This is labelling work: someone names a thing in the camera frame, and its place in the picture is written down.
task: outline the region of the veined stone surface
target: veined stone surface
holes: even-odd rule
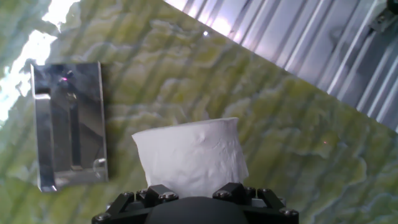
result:
[[[110,182],[37,188],[33,60],[103,64]],[[0,223],[89,223],[146,187],[132,134],[232,116],[245,184],[302,223],[398,218],[396,133],[162,1],[1,1],[0,67]]]

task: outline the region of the screw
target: screw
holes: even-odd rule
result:
[[[282,213],[283,215],[289,217],[291,215],[298,215],[299,213],[296,210],[289,209],[289,208],[281,208],[279,209],[279,212]]]
[[[225,198],[225,197],[229,197],[231,195],[231,193],[229,193],[226,190],[219,190],[216,192],[216,196],[220,197],[220,198]]]
[[[159,199],[172,199],[176,197],[177,194],[174,192],[164,192],[162,195],[159,196]]]
[[[109,213],[106,213],[106,212],[98,214],[97,216],[95,216],[95,219],[98,220],[98,221],[104,221],[104,220],[109,219],[109,218],[111,218],[111,215]]]
[[[142,189],[142,190],[137,191],[137,193],[139,193],[139,194],[146,194],[146,192],[147,192],[147,189]]]
[[[106,205],[106,209],[108,210],[108,209],[111,207],[111,205],[112,205],[112,202],[108,203],[108,204]]]
[[[123,193],[123,196],[126,196],[126,197],[130,197],[132,195],[134,195],[134,193],[132,193],[132,192],[124,192]]]
[[[268,192],[271,191],[271,189],[259,189],[261,192]]]

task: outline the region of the corrugated metal sheet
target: corrugated metal sheet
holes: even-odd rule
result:
[[[165,0],[398,132],[398,24],[378,0]]]

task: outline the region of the black mount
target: black mount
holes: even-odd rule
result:
[[[228,183],[213,198],[178,195],[163,185],[120,194],[92,224],[298,224],[299,213],[288,209],[270,189]]]

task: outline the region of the bolt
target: bolt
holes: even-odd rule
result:
[[[95,216],[95,219],[98,220],[98,221],[104,221],[104,220],[109,219],[109,218],[111,218],[111,215],[109,213],[106,213],[106,212],[98,214],[97,216]]]
[[[216,196],[220,197],[220,198],[225,198],[225,197],[231,196],[231,193],[229,193],[226,190],[219,190],[219,191],[216,192]]]
[[[125,197],[130,197],[132,195],[134,195],[134,193],[132,193],[132,192],[124,192],[123,193],[123,196],[125,196]]]
[[[159,196],[159,199],[172,199],[176,197],[177,194],[174,192],[164,192],[162,195]]]
[[[298,215],[299,213],[296,210],[289,209],[289,208],[281,208],[279,209],[279,212],[282,213],[285,216],[291,216],[291,215]]]

